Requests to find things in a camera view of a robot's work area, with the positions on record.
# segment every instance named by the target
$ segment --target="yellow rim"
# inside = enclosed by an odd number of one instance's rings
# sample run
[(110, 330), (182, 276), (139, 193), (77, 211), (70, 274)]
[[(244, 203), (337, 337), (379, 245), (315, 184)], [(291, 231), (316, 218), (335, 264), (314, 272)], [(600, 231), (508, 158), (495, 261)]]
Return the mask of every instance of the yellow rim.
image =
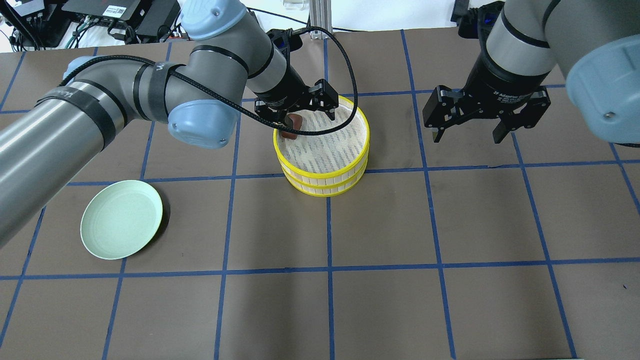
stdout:
[(306, 191), (306, 190), (303, 190), (303, 189), (299, 188), (297, 185), (295, 185), (294, 183), (292, 183), (292, 182), (291, 182), (291, 177), (290, 177), (290, 175), (289, 175), (289, 174), (286, 174), (286, 173), (285, 173), (285, 177), (287, 178), (287, 180), (289, 181), (289, 183), (291, 184), (291, 186), (293, 186), (294, 188), (296, 188), (296, 190), (298, 190), (298, 191), (300, 191), (300, 192), (303, 192), (303, 193), (305, 193), (305, 194), (307, 194), (307, 195), (311, 195), (311, 196), (315, 196), (315, 197), (332, 197), (332, 196), (338, 196), (338, 195), (340, 195), (340, 194), (342, 194), (342, 193), (345, 193), (345, 192), (347, 192), (348, 190), (350, 190), (352, 187), (356, 186), (356, 184), (360, 181), (360, 179), (361, 179), (361, 178), (362, 178), (362, 176), (364, 175), (364, 171), (363, 171), (362, 173), (357, 173), (357, 174), (360, 174), (360, 177), (359, 177), (358, 179), (356, 179), (356, 181), (354, 181), (354, 183), (353, 183), (353, 184), (351, 184), (348, 188), (346, 188), (346, 189), (344, 189), (344, 190), (342, 190), (342, 191), (339, 191), (339, 192), (337, 192), (337, 193), (327, 193), (327, 194), (323, 194), (323, 193), (312, 193), (312, 192), (308, 192), (308, 191)]
[(313, 188), (313, 189), (318, 189), (318, 190), (326, 190), (326, 189), (331, 189), (331, 188), (337, 188), (338, 186), (342, 186), (350, 181), (352, 181), (357, 175), (358, 173), (361, 171), (361, 169), (366, 168), (367, 166), (367, 161), (364, 161), (362, 163), (362, 165), (360, 166), (360, 168), (358, 169), (358, 171), (356, 171), (352, 176), (349, 176), (347, 179), (336, 183), (336, 184), (331, 184), (331, 185), (314, 185), (314, 184), (309, 184), (309, 183), (305, 183), (304, 181), (292, 176), (290, 173), (288, 173), (288, 171), (286, 171), (285, 169), (282, 169), (288, 176), (291, 177), (291, 179), (293, 179), (296, 183), (300, 184), (300, 185), (304, 185), (308, 188)]
[[(341, 104), (345, 102), (346, 104), (350, 105), (351, 108), (353, 109), (353, 101), (351, 101), (351, 100), (349, 100), (349, 99), (347, 99), (346, 97), (343, 97), (343, 96), (339, 97), (339, 101), (340, 101)], [(340, 170), (336, 170), (336, 171), (333, 171), (333, 172), (325, 172), (325, 173), (322, 173), (322, 174), (318, 174), (318, 173), (315, 173), (315, 172), (304, 171), (304, 170), (302, 170), (300, 168), (295, 167), (293, 164), (291, 164), (289, 161), (287, 161), (287, 159), (285, 159), (284, 155), (282, 155), (282, 152), (280, 151), (280, 148), (278, 147), (278, 130), (274, 129), (273, 130), (273, 147), (276, 149), (276, 154), (278, 155), (278, 159), (280, 160), (280, 162), (284, 163), (284, 165), (286, 165), (289, 169), (294, 171), (296, 174), (302, 175), (302, 176), (306, 176), (306, 177), (310, 177), (312, 179), (329, 179), (330, 177), (336, 177), (336, 176), (344, 174), (345, 172), (348, 172), (349, 170), (354, 168), (360, 162), (360, 160), (362, 160), (362, 158), (364, 158), (367, 155), (367, 151), (369, 150), (369, 135), (371, 133), (369, 131), (369, 122), (367, 121), (367, 117), (364, 116), (364, 113), (362, 112), (362, 110), (360, 110), (360, 108), (358, 108), (357, 113), (360, 114), (360, 116), (362, 117), (362, 120), (364, 121), (364, 125), (365, 125), (365, 128), (367, 130), (367, 139), (365, 141), (365, 147), (362, 149), (362, 151), (360, 151), (360, 154), (358, 155), (358, 157), (355, 160), (353, 160), (346, 167), (344, 167), (344, 168), (342, 168)]]

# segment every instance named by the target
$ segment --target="tiled surface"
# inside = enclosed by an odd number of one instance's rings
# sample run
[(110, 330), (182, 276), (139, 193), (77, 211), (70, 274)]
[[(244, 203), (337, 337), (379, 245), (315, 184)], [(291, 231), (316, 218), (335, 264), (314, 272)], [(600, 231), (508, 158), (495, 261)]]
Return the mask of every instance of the tiled surface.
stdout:
[(107, 359), (212, 359), (220, 276), (124, 279)]
[(337, 359), (447, 359), (437, 270), (333, 275)]
[(4, 338), (3, 359), (99, 359), (116, 279), (28, 280)]
[(611, 354), (637, 358), (640, 265), (562, 265), (556, 267), (556, 277), (577, 351), (592, 360), (610, 359)]
[(227, 277), (220, 359), (328, 359), (325, 273)]
[(447, 269), (445, 276), (458, 359), (571, 357), (546, 266)]
[[(557, 69), (539, 126), (494, 145), (495, 121), (472, 121), (433, 144), (415, 114), (434, 86), (464, 84), (477, 42), (339, 36), (371, 125), (356, 187), (296, 191), (271, 130), (246, 117), (217, 151), (136, 120), (0, 249), (0, 359), (635, 359), (640, 152), (590, 135)], [(192, 45), (99, 53), (186, 62)], [(292, 63), (309, 85), (327, 65), (350, 93), (326, 48), (327, 64), (305, 40)], [(0, 127), (92, 51), (26, 53), (8, 92), (22, 54), (2, 54)], [(125, 261), (91, 256), (84, 208), (141, 175), (169, 205), (166, 229)]]

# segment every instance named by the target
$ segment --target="plate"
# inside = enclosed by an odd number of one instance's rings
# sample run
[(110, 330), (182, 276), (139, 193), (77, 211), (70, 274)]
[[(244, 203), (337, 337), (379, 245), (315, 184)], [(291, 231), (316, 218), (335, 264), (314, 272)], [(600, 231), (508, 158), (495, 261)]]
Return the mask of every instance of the plate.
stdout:
[(84, 247), (98, 258), (126, 258), (156, 235), (162, 215), (156, 189), (143, 181), (120, 181), (89, 202), (80, 223), (80, 237)]

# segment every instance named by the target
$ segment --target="white label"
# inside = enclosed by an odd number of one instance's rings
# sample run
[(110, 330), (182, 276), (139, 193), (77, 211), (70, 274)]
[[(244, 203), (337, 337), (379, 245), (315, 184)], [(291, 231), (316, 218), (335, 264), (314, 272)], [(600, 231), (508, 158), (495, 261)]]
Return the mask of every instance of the white label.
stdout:
[(122, 6), (109, 5), (107, 7), (107, 10), (104, 10), (104, 13), (102, 13), (102, 16), (114, 17), (116, 19), (119, 19), (122, 17), (122, 14), (124, 14), (126, 10), (127, 8), (123, 8)]

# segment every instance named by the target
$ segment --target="brown object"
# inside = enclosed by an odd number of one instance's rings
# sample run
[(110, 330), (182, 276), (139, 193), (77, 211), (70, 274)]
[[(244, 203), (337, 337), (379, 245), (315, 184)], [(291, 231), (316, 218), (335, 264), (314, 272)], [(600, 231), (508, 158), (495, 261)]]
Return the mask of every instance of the brown object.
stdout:
[[(287, 118), (285, 119), (285, 125), (294, 128), (295, 130), (300, 130), (300, 128), (302, 128), (302, 116), (298, 115), (298, 114), (288, 114)], [(297, 139), (298, 135), (296, 134), (292, 134), (292, 133), (288, 133), (286, 131), (281, 131), (280, 135), (283, 138), (286, 139)]]

